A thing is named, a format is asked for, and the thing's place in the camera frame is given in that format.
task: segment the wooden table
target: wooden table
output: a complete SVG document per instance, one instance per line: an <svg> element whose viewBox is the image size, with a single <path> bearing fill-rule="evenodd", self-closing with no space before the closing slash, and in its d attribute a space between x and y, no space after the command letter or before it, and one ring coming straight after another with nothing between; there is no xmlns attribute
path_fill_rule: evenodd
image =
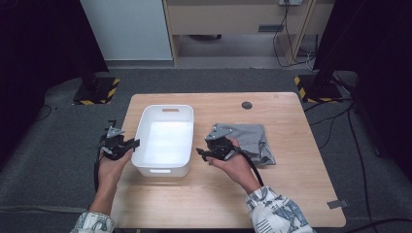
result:
<svg viewBox="0 0 412 233"><path fill-rule="evenodd" d="M250 110L241 104L249 101ZM183 178L147 178L129 162L121 176L112 210L118 228L252 228L246 193L224 172L209 166L196 148L215 123L260 123L277 165L259 168L266 185L300 206L314 227L341 227L346 219L305 114L295 93L136 94L123 129L134 138L141 114L154 104L186 104L194 110L190 171Z"/></svg>

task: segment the white plastic basket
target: white plastic basket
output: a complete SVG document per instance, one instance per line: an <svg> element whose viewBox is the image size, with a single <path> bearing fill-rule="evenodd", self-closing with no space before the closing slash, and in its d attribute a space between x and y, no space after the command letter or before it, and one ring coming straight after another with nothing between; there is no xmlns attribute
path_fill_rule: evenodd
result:
<svg viewBox="0 0 412 233"><path fill-rule="evenodd" d="M189 172L193 140L193 108L188 105L151 105L145 109L135 139L140 139L131 161L146 177L183 177Z"/></svg>

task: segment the gray cloth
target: gray cloth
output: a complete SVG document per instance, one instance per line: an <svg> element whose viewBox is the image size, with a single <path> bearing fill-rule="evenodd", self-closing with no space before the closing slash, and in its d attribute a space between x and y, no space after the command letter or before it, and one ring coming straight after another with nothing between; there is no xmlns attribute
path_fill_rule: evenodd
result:
<svg viewBox="0 0 412 233"><path fill-rule="evenodd" d="M232 130L226 137L234 138L240 148L256 165L276 164L275 157L267 144L262 124L224 124L218 123L216 128Z"/></svg>

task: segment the power strip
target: power strip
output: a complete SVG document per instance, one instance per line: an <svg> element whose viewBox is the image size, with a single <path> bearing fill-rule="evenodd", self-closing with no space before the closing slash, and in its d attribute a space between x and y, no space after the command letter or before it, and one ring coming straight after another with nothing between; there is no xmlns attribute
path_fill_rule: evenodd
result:
<svg viewBox="0 0 412 233"><path fill-rule="evenodd" d="M287 3L289 6L299 6L302 5L302 0L279 0L280 6L286 6Z"/></svg>

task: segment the gray carpet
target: gray carpet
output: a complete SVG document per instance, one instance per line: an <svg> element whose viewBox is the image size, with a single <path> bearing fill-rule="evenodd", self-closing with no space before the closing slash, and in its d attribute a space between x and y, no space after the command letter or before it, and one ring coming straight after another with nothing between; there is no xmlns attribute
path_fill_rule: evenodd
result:
<svg viewBox="0 0 412 233"><path fill-rule="evenodd" d="M15 154L0 174L0 206L60 206L86 208L93 199L92 167L98 139L107 120L122 125L129 100L135 93L173 92L297 92L293 78L307 70L112 70L120 84L108 105L74 106L72 98L81 80L51 88L45 107ZM307 112L309 122L345 111L350 101L323 104ZM314 104L302 104L307 109ZM367 176L368 199L373 219L412 218L412 183L389 158L377 157L360 117L351 113ZM328 138L331 120L312 126L320 147ZM368 224L361 163L347 115L333 124L330 140L321 149L332 184L344 208L343 228L317 228L318 232L346 232ZM0 213L0 232L69 232L77 214ZM412 223L391 222L378 232L408 232ZM360 232L374 232L367 228Z"/></svg>

